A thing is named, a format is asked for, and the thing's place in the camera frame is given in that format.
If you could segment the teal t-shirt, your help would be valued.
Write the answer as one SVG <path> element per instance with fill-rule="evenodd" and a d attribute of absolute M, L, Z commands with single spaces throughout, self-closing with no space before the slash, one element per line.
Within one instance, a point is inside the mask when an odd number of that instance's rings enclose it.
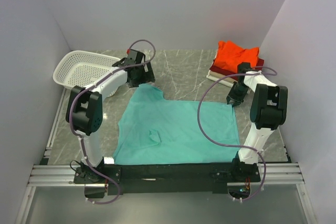
<path fill-rule="evenodd" d="M 118 126 L 118 165 L 231 162 L 239 150 L 230 105 L 166 100 L 148 84 L 136 89 Z"/>

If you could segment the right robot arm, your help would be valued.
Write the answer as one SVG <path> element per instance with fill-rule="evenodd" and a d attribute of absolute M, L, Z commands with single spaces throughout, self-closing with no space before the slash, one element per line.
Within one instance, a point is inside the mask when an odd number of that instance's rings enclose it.
<path fill-rule="evenodd" d="M 257 173 L 259 155 L 264 145 L 278 126 L 284 124 L 287 116 L 288 88 L 269 81 L 261 71 L 262 67 L 251 67 L 250 63 L 238 65 L 238 81 L 226 97 L 227 104 L 238 106 L 251 90 L 254 93 L 250 107 L 251 127 L 244 146 L 232 160 L 230 175 L 241 182 Z"/>

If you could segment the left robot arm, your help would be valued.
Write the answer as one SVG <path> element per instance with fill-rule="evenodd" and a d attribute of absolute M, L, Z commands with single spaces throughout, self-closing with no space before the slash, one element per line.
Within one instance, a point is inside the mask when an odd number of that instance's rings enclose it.
<path fill-rule="evenodd" d="M 78 138 L 82 152 L 78 174 L 87 176 L 93 183 L 107 178 L 98 134 L 103 121 L 103 101 L 126 83 L 135 88 L 154 81 L 150 60 L 146 60 L 144 53 L 128 49 L 127 56 L 114 63 L 102 77 L 86 86 L 71 89 L 66 121 Z"/>

